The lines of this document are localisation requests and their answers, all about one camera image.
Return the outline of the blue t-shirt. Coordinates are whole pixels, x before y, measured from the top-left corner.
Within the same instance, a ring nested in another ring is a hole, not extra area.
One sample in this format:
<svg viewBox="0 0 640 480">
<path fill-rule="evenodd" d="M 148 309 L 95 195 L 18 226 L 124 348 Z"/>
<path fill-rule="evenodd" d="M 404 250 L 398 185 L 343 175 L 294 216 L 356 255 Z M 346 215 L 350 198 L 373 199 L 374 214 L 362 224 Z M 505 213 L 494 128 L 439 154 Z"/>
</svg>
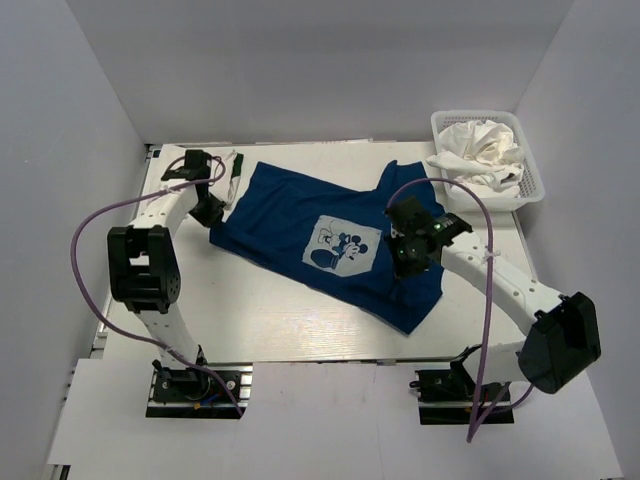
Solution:
<svg viewBox="0 0 640 480">
<path fill-rule="evenodd" d="M 420 163 L 391 161 L 375 189 L 359 192 L 258 163 L 228 219 L 211 228 L 210 241 L 409 334 L 440 300 L 443 269 L 397 278 L 384 210 L 401 190 L 442 215 L 433 187 L 414 183 L 425 176 Z"/>
</svg>

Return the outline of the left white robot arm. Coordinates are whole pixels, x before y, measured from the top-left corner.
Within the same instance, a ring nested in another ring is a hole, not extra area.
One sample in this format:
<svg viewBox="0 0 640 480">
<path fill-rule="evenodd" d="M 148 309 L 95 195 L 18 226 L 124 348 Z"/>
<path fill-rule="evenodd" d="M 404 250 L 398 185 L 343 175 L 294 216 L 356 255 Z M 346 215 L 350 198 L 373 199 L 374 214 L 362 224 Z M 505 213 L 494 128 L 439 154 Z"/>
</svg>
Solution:
<svg viewBox="0 0 640 480">
<path fill-rule="evenodd" d="M 112 297 L 146 327 L 159 349 L 160 367 L 181 369 L 176 384 L 191 399 L 209 392 L 212 377 L 201 368 L 204 354 L 177 306 L 181 274 L 173 237 L 188 217 L 205 228 L 222 220 L 224 202 L 210 187 L 225 173 L 220 158 L 188 150 L 180 166 L 164 172 L 160 190 L 144 197 L 141 213 L 107 235 Z"/>
</svg>

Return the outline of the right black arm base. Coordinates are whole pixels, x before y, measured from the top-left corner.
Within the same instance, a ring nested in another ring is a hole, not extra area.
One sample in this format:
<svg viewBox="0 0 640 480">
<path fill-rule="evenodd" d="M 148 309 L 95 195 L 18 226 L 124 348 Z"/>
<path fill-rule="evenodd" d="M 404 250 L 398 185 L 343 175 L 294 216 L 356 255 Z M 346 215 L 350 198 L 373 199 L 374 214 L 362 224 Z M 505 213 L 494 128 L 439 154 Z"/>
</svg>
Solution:
<svg viewBox="0 0 640 480">
<path fill-rule="evenodd" d="M 415 371 L 409 389 L 418 398 L 420 424 L 423 426 L 468 425 L 471 419 L 473 388 L 456 384 L 450 370 L 423 369 Z M 499 397 L 504 384 L 483 385 L 478 416 Z M 484 420 L 485 424 L 513 424 L 510 393 L 500 397 L 496 407 Z"/>
</svg>

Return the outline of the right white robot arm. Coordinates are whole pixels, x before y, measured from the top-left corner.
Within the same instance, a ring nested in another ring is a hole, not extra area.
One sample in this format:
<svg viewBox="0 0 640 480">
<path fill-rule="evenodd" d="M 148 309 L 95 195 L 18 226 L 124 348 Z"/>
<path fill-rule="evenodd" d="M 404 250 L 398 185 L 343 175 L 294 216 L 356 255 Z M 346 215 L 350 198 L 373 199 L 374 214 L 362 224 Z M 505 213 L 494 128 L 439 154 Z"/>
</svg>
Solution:
<svg viewBox="0 0 640 480">
<path fill-rule="evenodd" d="M 385 211 L 394 272 L 405 278 L 433 265 L 483 292 L 519 328 L 524 340 L 468 347 L 450 364 L 453 390 L 472 399 L 488 383 L 527 382 L 555 394 L 601 355 L 596 309 L 581 292 L 567 296 L 490 255 L 470 224 L 453 213 L 434 217 L 411 196 Z"/>
</svg>

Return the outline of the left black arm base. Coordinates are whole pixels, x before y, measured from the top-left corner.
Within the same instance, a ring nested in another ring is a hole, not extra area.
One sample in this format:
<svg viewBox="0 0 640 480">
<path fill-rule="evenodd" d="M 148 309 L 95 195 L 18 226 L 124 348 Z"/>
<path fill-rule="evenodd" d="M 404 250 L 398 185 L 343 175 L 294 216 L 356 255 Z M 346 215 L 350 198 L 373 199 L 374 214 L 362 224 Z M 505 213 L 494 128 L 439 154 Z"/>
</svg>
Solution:
<svg viewBox="0 0 640 480">
<path fill-rule="evenodd" d="M 221 382 L 201 372 L 169 370 L 154 362 L 145 417 L 239 420 L 246 410 L 253 366 L 206 365 Z"/>
</svg>

